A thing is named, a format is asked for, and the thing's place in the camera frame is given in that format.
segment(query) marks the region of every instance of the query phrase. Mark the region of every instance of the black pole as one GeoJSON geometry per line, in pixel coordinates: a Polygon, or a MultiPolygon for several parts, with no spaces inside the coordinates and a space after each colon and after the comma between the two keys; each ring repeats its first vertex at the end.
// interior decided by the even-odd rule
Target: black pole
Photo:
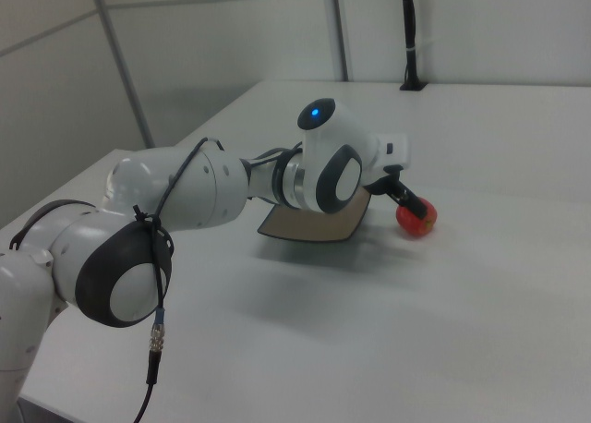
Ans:
{"type": "Polygon", "coordinates": [[[404,37],[406,39],[406,71],[404,72],[404,84],[401,91],[420,91],[427,82],[418,79],[416,74],[416,49],[415,49],[415,5],[413,0],[403,0],[404,9],[404,37]]]}

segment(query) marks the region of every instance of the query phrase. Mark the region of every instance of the robot end effector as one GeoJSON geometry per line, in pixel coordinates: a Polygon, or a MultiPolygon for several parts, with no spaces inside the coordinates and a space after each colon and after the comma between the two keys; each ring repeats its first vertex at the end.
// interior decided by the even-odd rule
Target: robot end effector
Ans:
{"type": "Polygon", "coordinates": [[[372,134],[343,104],[329,98],[306,106],[297,124],[304,134],[301,147],[248,161],[249,196],[336,213],[364,187],[372,195],[388,195],[418,218],[425,216],[426,207],[399,181],[400,171],[410,163],[405,134],[372,134]]]}

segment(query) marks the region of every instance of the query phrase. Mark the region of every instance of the table surface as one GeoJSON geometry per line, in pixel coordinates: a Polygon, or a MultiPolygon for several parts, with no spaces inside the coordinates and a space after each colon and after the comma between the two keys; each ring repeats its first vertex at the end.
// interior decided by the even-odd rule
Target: table surface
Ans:
{"type": "MultiPolygon", "coordinates": [[[[531,102],[552,96],[561,111],[589,95],[566,88],[429,89],[428,97],[411,100],[457,101],[455,109],[448,108],[453,115],[432,114],[420,104],[424,119],[447,120],[448,134],[451,125],[470,130],[458,122],[470,121],[458,115],[458,108],[465,101],[480,102],[478,96],[493,106],[510,99],[501,96],[491,103],[494,92],[521,92],[522,101],[531,102]]],[[[336,96],[364,120],[381,119],[383,126],[404,111],[397,99],[410,98],[398,97],[395,90],[382,84],[261,83],[181,146],[206,135],[247,157],[290,146],[298,141],[294,120],[299,108],[320,96],[336,96]],[[388,94],[397,103],[376,105],[375,99],[388,94]]],[[[437,112],[440,106],[434,105],[437,112]]],[[[591,119],[579,121],[587,106],[568,114],[582,136],[586,133],[577,129],[591,119]]],[[[481,113],[472,107],[470,116],[491,127],[485,116],[489,106],[479,107],[481,113]]],[[[534,121],[542,125],[534,129],[543,131],[542,139],[559,137],[551,125],[560,114],[501,115],[509,124],[533,116],[539,116],[534,121]]],[[[501,147],[493,141],[500,133],[487,136],[480,127],[483,141],[469,139],[476,149],[467,152],[474,160],[471,169],[433,181],[426,168],[453,174],[457,157],[437,167],[420,151],[436,150],[428,136],[407,126],[418,169],[407,171],[406,181],[418,185],[413,188],[440,214],[432,234],[423,239],[399,230],[395,206],[384,197],[372,199],[354,237],[341,244],[258,235],[269,211],[260,200],[249,201],[231,224],[174,234],[166,342],[146,422],[588,421],[588,187],[557,181],[554,187],[568,188],[567,195],[536,197],[542,188],[536,168],[525,166],[525,176],[513,169],[511,178],[505,164],[499,172],[509,181],[497,186],[497,175],[479,166],[492,158],[488,147],[501,147]],[[440,169],[447,165],[451,168],[440,169]],[[478,172],[484,183],[475,178],[478,172]],[[525,180],[521,189],[519,182],[525,180]]],[[[461,153],[457,143],[468,141],[446,142],[441,133],[433,135],[448,152],[461,153]]],[[[542,139],[535,149],[545,158],[566,147],[562,138],[558,151],[542,139]]],[[[512,153],[527,149],[520,141],[505,151],[509,163],[518,163],[512,153]]],[[[573,144],[558,172],[569,163],[585,163],[579,147],[573,144]]],[[[112,152],[48,199],[98,203],[108,170],[125,154],[112,152]]],[[[437,154],[436,162],[447,156],[437,154]]],[[[546,170],[544,160],[538,161],[546,170]]],[[[0,232],[0,248],[7,247],[29,213],[0,232]]],[[[145,393],[150,326],[146,320],[110,329],[68,308],[48,329],[23,395],[82,421],[132,421],[145,393]]]]}

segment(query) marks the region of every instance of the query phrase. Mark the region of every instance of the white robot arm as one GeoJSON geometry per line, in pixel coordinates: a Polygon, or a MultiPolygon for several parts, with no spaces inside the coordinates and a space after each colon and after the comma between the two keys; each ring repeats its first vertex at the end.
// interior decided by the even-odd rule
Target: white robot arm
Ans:
{"type": "Polygon", "coordinates": [[[134,152],[109,174],[100,206],[59,200],[31,217],[11,250],[0,251],[0,422],[18,398],[45,329],[66,302],[114,327],[133,325],[155,310],[154,255],[165,292],[174,251],[169,232],[230,222],[253,197],[331,214],[359,187],[425,215],[424,205],[398,181],[409,163],[405,135],[373,135],[333,99],[309,104],[297,123],[301,145],[252,160],[208,147],[194,150],[189,161],[191,151],[180,148],[134,152]],[[141,212],[156,212],[165,192],[159,219],[151,220],[166,230],[154,237],[141,212]]]}

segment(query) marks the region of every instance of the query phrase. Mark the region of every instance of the black cable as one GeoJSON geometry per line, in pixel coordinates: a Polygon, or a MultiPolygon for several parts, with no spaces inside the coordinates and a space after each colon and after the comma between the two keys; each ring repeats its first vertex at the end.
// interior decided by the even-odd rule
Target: black cable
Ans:
{"type": "Polygon", "coordinates": [[[146,408],[148,407],[148,403],[150,402],[151,391],[154,389],[153,384],[148,385],[148,391],[146,391],[146,396],[144,397],[144,403],[141,404],[141,408],[139,409],[138,416],[133,423],[139,423],[141,419],[144,417],[144,413],[146,412],[146,408]]]}
{"type": "MultiPolygon", "coordinates": [[[[162,197],[160,198],[160,202],[158,203],[158,207],[154,214],[146,214],[139,210],[138,206],[134,206],[134,211],[136,212],[136,219],[139,221],[145,221],[146,219],[151,219],[151,258],[152,258],[152,266],[154,268],[154,275],[156,277],[156,288],[158,290],[158,306],[156,307],[156,317],[154,320],[154,324],[152,325],[151,329],[151,340],[150,340],[150,357],[148,359],[148,375],[146,379],[146,383],[148,384],[148,391],[146,391],[146,396],[144,398],[144,402],[141,405],[141,409],[134,420],[134,423],[139,423],[143,418],[144,413],[146,412],[146,408],[148,407],[148,403],[150,402],[151,392],[158,380],[158,367],[160,366],[160,360],[162,357],[162,349],[163,349],[163,333],[164,333],[164,296],[165,292],[163,289],[163,280],[162,276],[160,275],[160,261],[158,259],[158,249],[156,247],[157,237],[159,233],[163,234],[164,239],[169,244],[169,251],[171,255],[175,251],[175,245],[173,244],[173,240],[170,235],[162,228],[162,222],[160,220],[160,214],[163,211],[164,204],[168,200],[171,192],[178,183],[181,175],[185,172],[193,158],[197,155],[201,146],[204,143],[210,141],[208,138],[202,139],[193,151],[186,157],[183,161],[181,166],[176,171],[175,176],[168,182],[168,186],[164,191],[162,197]]],[[[221,151],[223,151],[223,146],[220,141],[215,140],[215,143],[218,145],[221,151]]]]}
{"type": "Polygon", "coordinates": [[[250,167],[257,167],[257,166],[262,166],[262,165],[267,164],[267,163],[276,162],[279,159],[280,156],[281,156],[281,154],[280,155],[277,155],[276,157],[269,158],[267,160],[263,160],[262,162],[251,163],[250,164],[250,167]]]}

